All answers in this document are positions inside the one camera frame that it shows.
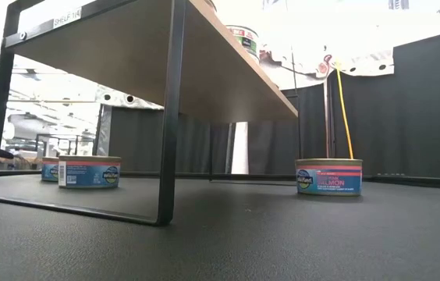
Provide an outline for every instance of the can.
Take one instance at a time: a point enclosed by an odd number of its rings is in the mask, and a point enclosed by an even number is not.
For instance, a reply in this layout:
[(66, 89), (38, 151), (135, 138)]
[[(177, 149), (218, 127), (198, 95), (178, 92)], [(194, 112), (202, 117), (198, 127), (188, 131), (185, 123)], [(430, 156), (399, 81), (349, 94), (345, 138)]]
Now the can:
[(41, 165), (41, 180), (59, 181), (59, 159), (55, 157), (43, 157)]
[(215, 3), (213, 0), (204, 0), (208, 6), (213, 10), (213, 12), (217, 12), (217, 6), (215, 6)]
[(120, 157), (61, 155), (59, 156), (59, 187), (118, 187), (120, 168)]
[(258, 34), (249, 27), (238, 25), (226, 25), (237, 41), (251, 55), (256, 63), (260, 63), (260, 46), (258, 45)]
[(362, 160), (296, 160), (296, 188), (299, 194), (360, 196)]

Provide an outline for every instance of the black table surface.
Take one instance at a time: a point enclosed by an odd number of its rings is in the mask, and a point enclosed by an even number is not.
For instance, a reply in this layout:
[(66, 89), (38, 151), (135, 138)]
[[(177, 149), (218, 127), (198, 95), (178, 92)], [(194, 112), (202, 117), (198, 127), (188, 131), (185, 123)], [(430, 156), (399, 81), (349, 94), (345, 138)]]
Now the black table surface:
[[(158, 181), (62, 190), (0, 177), (0, 195), (153, 215)], [(362, 197), (177, 180), (164, 228), (0, 203), (0, 280), (440, 280), (440, 189), (364, 183)]]

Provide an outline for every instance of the white sign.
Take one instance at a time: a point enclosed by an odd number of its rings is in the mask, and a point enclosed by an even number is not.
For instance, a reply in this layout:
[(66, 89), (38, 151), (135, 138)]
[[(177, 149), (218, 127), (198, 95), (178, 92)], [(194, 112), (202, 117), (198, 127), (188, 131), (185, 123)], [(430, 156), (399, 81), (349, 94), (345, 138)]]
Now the white sign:
[(66, 186), (66, 161), (59, 161), (59, 186)]
[(78, 9), (66, 12), (60, 17), (54, 18), (54, 28), (61, 27), (67, 23), (71, 23), (75, 20), (81, 19), (81, 7)]

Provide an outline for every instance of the wild planet logo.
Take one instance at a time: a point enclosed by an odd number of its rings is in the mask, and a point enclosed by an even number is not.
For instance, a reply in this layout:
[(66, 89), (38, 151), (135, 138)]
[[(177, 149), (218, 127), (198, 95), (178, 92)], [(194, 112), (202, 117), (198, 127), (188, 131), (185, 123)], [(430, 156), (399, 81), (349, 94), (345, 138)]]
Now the wild planet logo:
[(53, 166), (50, 169), (50, 174), (53, 175), (56, 179), (59, 177), (59, 167), (57, 165)]
[(109, 167), (105, 172), (102, 173), (102, 177), (108, 183), (115, 183), (118, 180), (118, 168), (115, 166)]
[(296, 180), (298, 181), (298, 185), (303, 189), (309, 187), (312, 183), (314, 183), (314, 178), (311, 177), (305, 170), (298, 171), (298, 174), (296, 175)]

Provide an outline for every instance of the black curtain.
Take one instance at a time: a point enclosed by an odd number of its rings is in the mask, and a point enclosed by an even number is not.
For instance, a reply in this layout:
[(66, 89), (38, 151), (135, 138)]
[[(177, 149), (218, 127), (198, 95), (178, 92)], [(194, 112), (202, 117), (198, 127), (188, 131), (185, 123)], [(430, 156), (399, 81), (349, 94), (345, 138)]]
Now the black curtain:
[[(297, 96), (294, 90), (283, 91), (283, 94), (300, 113), (300, 155), (303, 158), (325, 158), (323, 85), (298, 89)], [(298, 150), (297, 119), (248, 124), (250, 174), (294, 174)]]
[[(440, 36), (394, 48), (395, 74), (342, 75), (347, 119), (365, 175), (440, 178)], [(336, 75), (336, 157), (347, 158)]]
[[(161, 165), (163, 111), (112, 108), (109, 154), (122, 157), (122, 170), (158, 172)], [(209, 124), (179, 116), (176, 172), (207, 173)], [(213, 171), (224, 173), (228, 125), (213, 125)]]

